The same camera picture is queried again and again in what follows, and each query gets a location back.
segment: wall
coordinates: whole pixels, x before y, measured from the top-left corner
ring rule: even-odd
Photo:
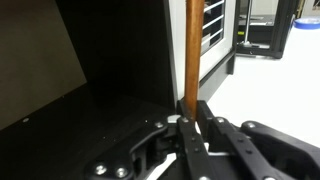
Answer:
[[[252,0],[252,15],[276,14],[279,0]],[[241,12],[246,12],[247,0],[242,0]]]
[[[169,0],[177,98],[184,97],[186,58],[186,1]]]
[[[0,129],[86,82],[54,0],[2,0],[0,27]]]
[[[308,16],[320,16],[320,9],[319,6],[317,9],[313,8],[313,5],[315,4],[315,0],[306,0],[304,3],[304,7],[302,10],[302,17],[308,17]]]

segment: white floor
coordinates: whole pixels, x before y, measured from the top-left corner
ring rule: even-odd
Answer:
[[[296,42],[289,39],[281,60],[237,57],[235,74],[208,102],[213,114],[238,126],[259,121],[320,147],[320,41],[318,51]]]

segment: black metal bracket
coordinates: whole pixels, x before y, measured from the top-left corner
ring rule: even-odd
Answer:
[[[184,102],[180,118],[158,119],[103,153],[85,168],[88,180],[146,179],[167,154],[177,159],[159,179],[317,180],[320,149],[258,122],[241,128],[214,117],[198,102],[196,132]]]

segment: metal rod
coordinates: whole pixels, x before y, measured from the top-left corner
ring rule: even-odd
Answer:
[[[204,0],[187,0],[185,102],[197,114]]]
[[[246,20],[246,32],[244,36],[244,44],[248,42],[248,36],[249,36],[249,29],[250,29],[250,19],[251,19],[251,10],[252,10],[252,1],[249,0],[249,5],[248,5],[248,12],[247,12],[247,20]]]

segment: black panel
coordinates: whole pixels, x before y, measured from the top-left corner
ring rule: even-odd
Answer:
[[[227,78],[229,68],[234,66],[235,52],[225,56],[202,80],[200,81],[199,100],[209,101]]]
[[[164,1],[57,4],[93,90],[120,91],[174,108]]]
[[[82,86],[0,131],[0,179],[81,180],[88,161],[171,110]]]

